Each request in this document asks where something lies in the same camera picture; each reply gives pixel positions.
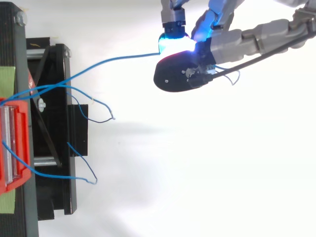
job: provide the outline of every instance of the robotic hand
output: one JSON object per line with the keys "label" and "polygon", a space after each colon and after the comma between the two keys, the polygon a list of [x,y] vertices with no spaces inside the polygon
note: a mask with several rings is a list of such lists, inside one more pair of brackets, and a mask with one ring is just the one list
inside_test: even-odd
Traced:
{"label": "robotic hand", "polygon": [[[188,40],[185,33],[185,12],[182,5],[189,0],[161,0],[162,24],[165,29],[160,40]],[[297,7],[293,21],[281,19],[262,24],[252,30],[229,31],[234,10],[244,0],[209,0],[209,10],[197,21],[192,32],[195,48],[179,50],[163,58],[156,67],[154,82],[169,92],[199,88],[215,78],[225,76],[262,61],[288,48],[300,48],[316,36],[316,0],[277,0],[287,6]],[[214,65],[235,62],[245,55],[261,56],[220,73]]]}

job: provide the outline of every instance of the black panel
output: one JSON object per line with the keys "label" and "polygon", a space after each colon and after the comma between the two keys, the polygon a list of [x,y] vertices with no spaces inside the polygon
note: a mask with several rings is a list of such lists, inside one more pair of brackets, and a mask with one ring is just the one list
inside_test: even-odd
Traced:
{"label": "black panel", "polygon": [[[38,85],[56,84],[70,77],[69,58],[65,57],[67,47],[63,44],[49,46],[41,60],[29,60],[29,69]],[[87,155],[88,121],[78,105],[72,105],[71,90],[56,88],[41,95],[46,103],[44,112],[40,113],[52,144],[56,148],[61,166],[37,167],[42,173],[75,176],[74,154],[67,145],[69,142],[80,154]],[[82,105],[83,112],[88,115],[88,106]],[[47,141],[43,138],[42,127],[38,124],[37,110],[33,106],[32,120],[34,123],[35,157],[52,156]],[[75,180],[60,180],[36,177],[39,220],[54,218],[54,210],[64,210],[73,214],[77,209],[77,191]]]}

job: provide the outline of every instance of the screw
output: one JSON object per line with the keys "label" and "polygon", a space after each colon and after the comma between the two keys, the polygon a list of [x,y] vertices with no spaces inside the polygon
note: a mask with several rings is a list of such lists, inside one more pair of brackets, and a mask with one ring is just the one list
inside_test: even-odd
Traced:
{"label": "screw", "polygon": [[44,103],[43,99],[40,98],[40,99],[38,100],[38,109],[39,109],[39,111],[42,113],[45,108],[46,108],[46,104]]}
{"label": "screw", "polygon": [[28,17],[24,11],[19,11],[16,14],[14,20],[15,23],[17,23],[19,26],[26,26],[26,24],[28,23]]}
{"label": "screw", "polygon": [[65,57],[66,57],[66,58],[71,58],[71,56],[72,56],[71,50],[68,49],[68,48],[66,48],[66,49],[65,49]]}

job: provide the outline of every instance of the blue light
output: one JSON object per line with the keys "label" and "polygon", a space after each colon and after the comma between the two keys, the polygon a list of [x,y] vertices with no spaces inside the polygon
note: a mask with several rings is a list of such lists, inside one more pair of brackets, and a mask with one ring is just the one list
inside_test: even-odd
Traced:
{"label": "blue light", "polygon": [[194,51],[196,46],[196,42],[187,36],[180,39],[161,38],[158,44],[163,58],[183,51]]}

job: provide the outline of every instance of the white background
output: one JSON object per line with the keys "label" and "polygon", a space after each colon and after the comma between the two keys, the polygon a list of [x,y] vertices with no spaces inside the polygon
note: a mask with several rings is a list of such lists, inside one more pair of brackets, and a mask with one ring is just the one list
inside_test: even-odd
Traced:
{"label": "white background", "polygon": [[[72,50],[73,75],[107,58],[158,50],[159,0],[14,2],[27,12],[27,37],[54,37]],[[186,4],[189,34],[207,2]],[[293,12],[247,0],[232,29]],[[40,236],[316,236],[315,46],[242,70],[235,87],[222,78],[165,93],[153,83],[158,57],[112,62],[75,79],[117,120],[89,123],[88,161],[99,183],[78,181],[78,210],[39,222]],[[92,119],[109,117],[77,97],[90,104]],[[76,169],[92,179],[80,159]]]}

